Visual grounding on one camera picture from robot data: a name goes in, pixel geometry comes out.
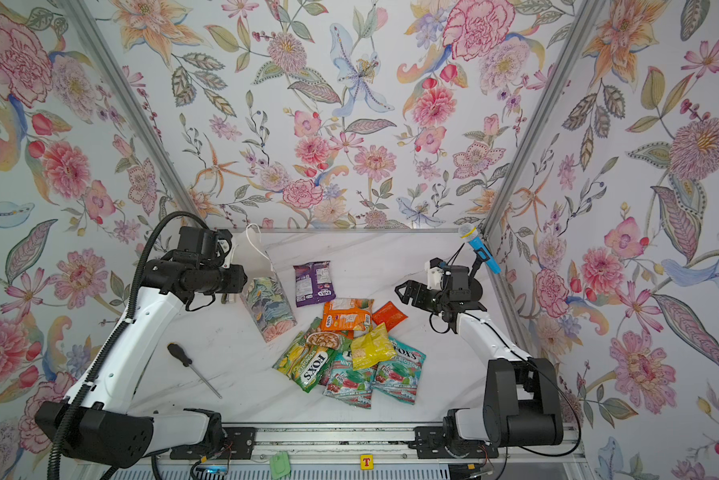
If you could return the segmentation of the small red snack packet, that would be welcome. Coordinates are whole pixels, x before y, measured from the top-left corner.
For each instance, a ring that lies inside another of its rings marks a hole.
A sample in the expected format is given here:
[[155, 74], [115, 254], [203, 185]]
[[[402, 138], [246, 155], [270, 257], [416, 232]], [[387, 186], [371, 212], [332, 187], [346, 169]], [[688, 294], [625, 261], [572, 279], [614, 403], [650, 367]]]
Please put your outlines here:
[[407, 320], [407, 316], [393, 302], [389, 301], [373, 312], [371, 320], [373, 320], [375, 326], [384, 325], [387, 331], [391, 332], [391, 330]]

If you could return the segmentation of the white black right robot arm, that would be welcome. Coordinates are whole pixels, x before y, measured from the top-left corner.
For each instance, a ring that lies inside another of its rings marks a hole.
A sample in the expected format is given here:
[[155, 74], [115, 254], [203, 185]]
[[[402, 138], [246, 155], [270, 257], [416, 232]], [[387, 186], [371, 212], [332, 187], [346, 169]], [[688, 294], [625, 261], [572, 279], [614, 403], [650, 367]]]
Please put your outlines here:
[[485, 364], [481, 406], [453, 409], [443, 424], [459, 441], [482, 441], [497, 448], [527, 449], [563, 442], [563, 408], [551, 362], [530, 356], [501, 331], [481, 303], [483, 266], [429, 262], [427, 283], [409, 280], [395, 287], [401, 303], [437, 317]]

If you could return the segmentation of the green noodle snack packet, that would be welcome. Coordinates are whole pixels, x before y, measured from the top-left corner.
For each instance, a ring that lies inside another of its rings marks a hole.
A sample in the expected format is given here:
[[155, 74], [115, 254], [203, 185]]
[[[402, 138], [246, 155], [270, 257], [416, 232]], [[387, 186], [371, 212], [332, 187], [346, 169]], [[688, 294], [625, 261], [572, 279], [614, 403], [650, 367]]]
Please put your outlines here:
[[324, 347], [336, 352], [345, 352], [353, 340], [352, 331], [327, 331], [321, 327], [321, 318], [315, 318], [305, 333], [309, 346]]

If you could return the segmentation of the orange snack packet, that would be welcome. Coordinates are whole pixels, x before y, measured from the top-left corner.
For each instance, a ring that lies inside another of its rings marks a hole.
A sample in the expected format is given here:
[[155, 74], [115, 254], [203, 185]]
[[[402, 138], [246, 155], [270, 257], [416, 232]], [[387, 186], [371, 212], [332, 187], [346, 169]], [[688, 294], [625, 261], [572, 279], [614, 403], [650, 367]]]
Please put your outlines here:
[[336, 298], [323, 305], [322, 331], [367, 332], [371, 329], [372, 299]]

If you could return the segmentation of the floral white paper bag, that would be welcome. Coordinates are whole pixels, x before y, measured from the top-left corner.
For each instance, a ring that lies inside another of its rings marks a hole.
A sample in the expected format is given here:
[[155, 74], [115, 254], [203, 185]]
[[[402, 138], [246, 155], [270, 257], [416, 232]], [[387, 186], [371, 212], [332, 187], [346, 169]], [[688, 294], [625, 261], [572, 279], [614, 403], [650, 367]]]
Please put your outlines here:
[[295, 327], [297, 321], [257, 224], [247, 225], [237, 236], [231, 260], [243, 267], [247, 282], [239, 296], [263, 340], [273, 342]]

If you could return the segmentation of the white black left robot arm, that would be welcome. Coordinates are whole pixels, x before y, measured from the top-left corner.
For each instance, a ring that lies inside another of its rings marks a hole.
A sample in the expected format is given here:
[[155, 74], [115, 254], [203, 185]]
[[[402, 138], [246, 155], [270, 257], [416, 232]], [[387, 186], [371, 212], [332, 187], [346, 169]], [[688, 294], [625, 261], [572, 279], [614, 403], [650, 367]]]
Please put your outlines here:
[[187, 408], [134, 416], [131, 403], [167, 326], [189, 312], [195, 296], [239, 294], [244, 269], [231, 261], [233, 236], [197, 215], [177, 211], [160, 220], [136, 264], [125, 310], [83, 376], [57, 401], [45, 401], [35, 422], [51, 441], [47, 478], [61, 476], [63, 457], [107, 466], [105, 478], [147, 456], [187, 447], [202, 457], [227, 448], [219, 413]]

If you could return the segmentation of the yellow snack packet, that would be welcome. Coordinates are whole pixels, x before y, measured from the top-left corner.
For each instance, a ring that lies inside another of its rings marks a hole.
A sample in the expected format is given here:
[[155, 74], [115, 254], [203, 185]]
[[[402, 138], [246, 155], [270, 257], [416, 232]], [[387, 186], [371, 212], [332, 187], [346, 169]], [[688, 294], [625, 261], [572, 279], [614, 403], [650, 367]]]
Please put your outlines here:
[[397, 357], [395, 344], [389, 338], [385, 324], [381, 324], [369, 333], [353, 340], [350, 353], [354, 370], [369, 369]]

